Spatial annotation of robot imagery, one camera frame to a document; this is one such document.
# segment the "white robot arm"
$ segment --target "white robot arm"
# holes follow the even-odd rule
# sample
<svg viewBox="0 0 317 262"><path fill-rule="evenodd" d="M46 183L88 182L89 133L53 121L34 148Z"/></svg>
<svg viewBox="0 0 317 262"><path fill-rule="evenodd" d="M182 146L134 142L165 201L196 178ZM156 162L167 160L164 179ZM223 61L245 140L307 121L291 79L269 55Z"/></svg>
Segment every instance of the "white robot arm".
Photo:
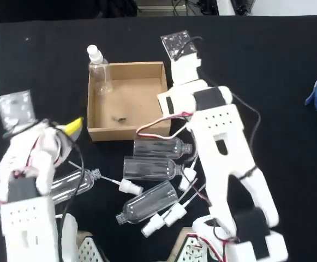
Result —
<svg viewBox="0 0 317 262"><path fill-rule="evenodd" d="M82 119L51 127L46 121L35 121L29 101L29 92L0 97L1 117L10 138L0 162L0 215L7 261L58 262L55 208L49 193L55 168L72 149L65 134L75 140ZM76 261L77 223L70 214L62 230L67 240L62 241L63 260Z"/></svg>
<svg viewBox="0 0 317 262"><path fill-rule="evenodd" d="M239 238L241 242L226 247L230 262L286 261L288 253L282 235L269 230L278 224L278 212L244 137L240 115L236 105L232 104L232 93L225 86L208 87L199 79L197 67L200 61L191 39L187 31L162 37L171 58L174 85L159 94L158 100L163 116L193 113L187 129L195 138L211 202L210 216L197 219L193 228L198 235L209 239L219 254L223 252L223 240ZM218 147L220 142L224 144L224 151ZM232 216L227 202L230 175L236 176L250 192L256 207L253 211ZM207 225L211 219L216 219L219 227ZM248 232L250 221L257 219L260 224L253 228L256 232ZM259 247L256 241L250 241L262 236L265 246L260 244ZM266 249L265 255L264 250L259 252L258 249Z"/></svg>

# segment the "empty plastic bottle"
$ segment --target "empty plastic bottle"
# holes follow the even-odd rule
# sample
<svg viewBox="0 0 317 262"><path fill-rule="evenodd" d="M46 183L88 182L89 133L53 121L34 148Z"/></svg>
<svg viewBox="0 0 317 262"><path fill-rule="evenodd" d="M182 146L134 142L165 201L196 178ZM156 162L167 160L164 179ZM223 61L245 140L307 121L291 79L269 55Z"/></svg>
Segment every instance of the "empty plastic bottle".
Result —
<svg viewBox="0 0 317 262"><path fill-rule="evenodd" d="M130 199L123 206L123 212L116 216L118 223L136 224L154 215L160 210L176 203L178 196L169 181L151 188Z"/></svg>
<svg viewBox="0 0 317 262"><path fill-rule="evenodd" d="M95 80L95 86L98 94L102 95L112 90L112 78L110 74L110 65L104 58L96 45L88 46L90 58L89 74Z"/></svg>
<svg viewBox="0 0 317 262"><path fill-rule="evenodd" d="M184 144L179 138L169 140L152 139L152 140L135 140L134 156L140 157L168 157L178 159L183 154L192 153L192 145Z"/></svg>
<svg viewBox="0 0 317 262"><path fill-rule="evenodd" d="M77 195L91 189L95 180L101 177L98 169L93 171L85 169L84 172L84 179L77 191ZM81 170L76 170L69 175L53 181L50 194L55 205L70 199L74 195L76 187L80 182L80 178Z"/></svg>
<svg viewBox="0 0 317 262"><path fill-rule="evenodd" d="M172 159L158 157L125 157L123 178L137 180L171 180L182 174L182 166Z"/></svg>

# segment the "black table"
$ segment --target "black table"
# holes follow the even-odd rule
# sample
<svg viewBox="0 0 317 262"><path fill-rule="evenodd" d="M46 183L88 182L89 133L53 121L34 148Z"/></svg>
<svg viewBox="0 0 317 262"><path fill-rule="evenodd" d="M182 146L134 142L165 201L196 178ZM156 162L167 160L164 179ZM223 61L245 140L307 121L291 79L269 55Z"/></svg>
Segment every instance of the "black table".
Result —
<svg viewBox="0 0 317 262"><path fill-rule="evenodd" d="M303 106L317 78L317 17L0 24L0 95L31 89L39 118L66 123L86 116L88 44L97 44L111 62L164 61L169 67L159 37L184 29L204 38L198 44L204 72L262 114L254 158L280 215L277 230L285 237L291 261L317 261L317 112ZM248 136L256 118L238 108ZM0 160L8 147L2 134L0 121ZM94 144L84 131L80 146L88 168L99 167L104 175L119 179L132 141ZM249 196L234 181L230 187L231 207L243 209ZM115 185L98 181L71 209L79 229L91 231L111 261L164 260L181 227L207 214L206 204L195 200L184 219L145 239L143 224L117 225L115 215L128 199ZM0 261L5 261L4 250L0 230Z"/></svg>

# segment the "bottle cap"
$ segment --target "bottle cap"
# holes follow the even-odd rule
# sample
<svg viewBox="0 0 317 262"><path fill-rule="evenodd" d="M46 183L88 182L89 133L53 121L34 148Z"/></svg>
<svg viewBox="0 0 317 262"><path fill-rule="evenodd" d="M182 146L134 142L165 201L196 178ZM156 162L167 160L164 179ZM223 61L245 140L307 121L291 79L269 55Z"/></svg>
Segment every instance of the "bottle cap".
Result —
<svg viewBox="0 0 317 262"><path fill-rule="evenodd" d="M123 225L124 223L126 223L128 220L125 217L124 213L120 213L116 216L117 222L119 225Z"/></svg>
<svg viewBox="0 0 317 262"><path fill-rule="evenodd" d="M104 57L96 45L88 46L87 51L88 51L89 58L90 58L92 63L101 64L103 62Z"/></svg>
<svg viewBox="0 0 317 262"><path fill-rule="evenodd" d="M127 179L122 179L118 190L125 193L140 195L142 193L143 188L136 184L133 184L131 181Z"/></svg>
<svg viewBox="0 0 317 262"><path fill-rule="evenodd" d="M195 177L196 177L196 171L191 169L191 168L185 168L184 169L184 175L182 175L182 179L179 185L179 190L181 191L186 191L187 188L190 186L190 182L194 181Z"/></svg>
<svg viewBox="0 0 317 262"><path fill-rule="evenodd" d="M154 233L156 230L160 229L164 226L164 220L162 217L157 213L151 219L149 222L141 229L142 234L145 237L149 237Z"/></svg>
<svg viewBox="0 0 317 262"><path fill-rule="evenodd" d="M186 213L186 209L181 204L176 203L170 210L169 214L164 218L164 222L167 227L170 227L175 223L175 221L185 216Z"/></svg>

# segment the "open cardboard box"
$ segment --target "open cardboard box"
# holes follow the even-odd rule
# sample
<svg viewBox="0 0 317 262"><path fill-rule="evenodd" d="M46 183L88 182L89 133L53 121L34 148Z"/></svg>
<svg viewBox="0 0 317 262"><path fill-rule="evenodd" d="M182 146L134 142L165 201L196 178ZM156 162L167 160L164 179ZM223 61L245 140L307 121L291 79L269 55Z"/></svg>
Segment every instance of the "open cardboard box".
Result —
<svg viewBox="0 0 317 262"><path fill-rule="evenodd" d="M167 91L162 62L110 64L111 92L98 95L89 77L88 131L93 141L131 140L144 124L162 117L157 95ZM170 120L145 129L145 133L168 135Z"/></svg>

